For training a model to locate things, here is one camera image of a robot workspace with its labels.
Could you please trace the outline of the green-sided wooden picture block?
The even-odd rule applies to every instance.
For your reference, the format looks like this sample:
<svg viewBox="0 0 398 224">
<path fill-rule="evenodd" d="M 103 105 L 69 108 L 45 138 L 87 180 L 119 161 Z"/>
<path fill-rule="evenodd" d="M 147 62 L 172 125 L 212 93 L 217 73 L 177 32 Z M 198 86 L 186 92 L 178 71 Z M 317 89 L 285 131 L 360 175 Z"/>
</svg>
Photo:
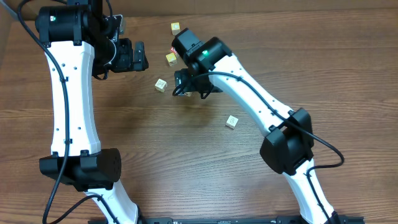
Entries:
<svg viewBox="0 0 398 224">
<path fill-rule="evenodd" d="M 226 121 L 226 126 L 231 129 L 234 129 L 236 127 L 238 121 L 239 121 L 239 119 L 237 117 L 230 115 Z"/>
</svg>

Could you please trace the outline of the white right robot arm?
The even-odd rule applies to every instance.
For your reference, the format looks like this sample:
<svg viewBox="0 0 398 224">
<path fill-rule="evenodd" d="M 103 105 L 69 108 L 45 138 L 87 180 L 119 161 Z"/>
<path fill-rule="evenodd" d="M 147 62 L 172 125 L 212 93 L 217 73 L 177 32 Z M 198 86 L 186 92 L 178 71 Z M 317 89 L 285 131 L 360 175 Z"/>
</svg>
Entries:
<svg viewBox="0 0 398 224">
<path fill-rule="evenodd" d="M 264 136 L 259 153 L 264 162 L 288 181 L 306 223 L 339 223 L 337 212 L 328 203 L 315 173 L 313 134 L 309 113 L 295 111 L 270 95 L 244 69 L 237 56 L 219 38 L 201 41 L 184 29 L 172 41 L 186 68 L 175 72 L 174 96 L 198 92 L 205 99 L 224 92 L 254 120 Z"/>
</svg>

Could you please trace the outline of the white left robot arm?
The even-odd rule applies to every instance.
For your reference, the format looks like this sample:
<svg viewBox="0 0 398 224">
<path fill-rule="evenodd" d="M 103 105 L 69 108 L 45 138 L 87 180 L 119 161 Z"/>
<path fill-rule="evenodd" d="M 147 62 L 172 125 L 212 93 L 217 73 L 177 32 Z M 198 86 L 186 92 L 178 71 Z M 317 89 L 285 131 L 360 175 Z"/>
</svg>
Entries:
<svg viewBox="0 0 398 224">
<path fill-rule="evenodd" d="M 39 161 L 43 175 L 92 199 L 106 223 L 137 223 L 139 207 L 121 183 L 121 155 L 104 149 L 96 131 L 93 79 L 109 72 L 141 72 L 149 64 L 142 42 L 123 39 L 122 15 L 104 15 L 102 1 L 68 0 L 43 7 L 36 18 L 52 80 L 51 153 Z"/>
</svg>

